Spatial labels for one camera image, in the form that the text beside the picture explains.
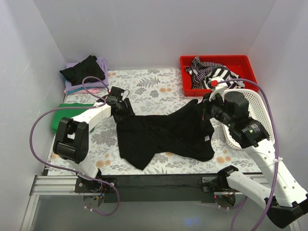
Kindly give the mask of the black floral print t-shirt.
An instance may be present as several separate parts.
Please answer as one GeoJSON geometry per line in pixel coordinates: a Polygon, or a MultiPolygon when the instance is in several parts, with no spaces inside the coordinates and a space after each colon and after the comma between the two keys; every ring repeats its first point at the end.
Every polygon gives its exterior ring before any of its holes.
{"type": "Polygon", "coordinates": [[[139,170],[155,154],[171,152],[198,161],[214,156],[214,128],[197,99],[169,115],[134,115],[116,126],[120,157],[139,170]]]}

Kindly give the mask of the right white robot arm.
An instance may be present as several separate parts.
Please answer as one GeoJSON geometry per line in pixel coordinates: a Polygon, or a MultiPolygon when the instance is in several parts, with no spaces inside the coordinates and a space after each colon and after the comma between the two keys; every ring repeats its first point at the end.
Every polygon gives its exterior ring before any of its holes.
{"type": "Polygon", "coordinates": [[[217,173],[216,182],[223,191],[234,189],[263,208],[264,217],[283,229],[308,212],[308,192],[292,176],[279,157],[279,146],[270,106],[264,102],[262,109],[268,113],[270,128],[250,116],[249,100],[242,90],[228,90],[206,94],[200,103],[202,115],[214,118],[229,129],[230,136],[256,163],[270,184],[265,187],[234,166],[217,173]]]}

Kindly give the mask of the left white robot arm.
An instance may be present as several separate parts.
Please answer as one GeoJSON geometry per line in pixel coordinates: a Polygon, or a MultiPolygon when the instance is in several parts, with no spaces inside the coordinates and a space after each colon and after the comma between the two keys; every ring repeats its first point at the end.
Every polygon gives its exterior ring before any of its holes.
{"type": "Polygon", "coordinates": [[[58,125],[53,152],[70,163],[77,175],[87,179],[86,187],[93,193],[103,184],[100,170],[88,157],[89,133],[111,116],[118,123],[134,115],[129,98],[124,97],[125,92],[129,91],[111,87],[110,93],[98,99],[90,109],[72,118],[64,117],[58,125]]]}

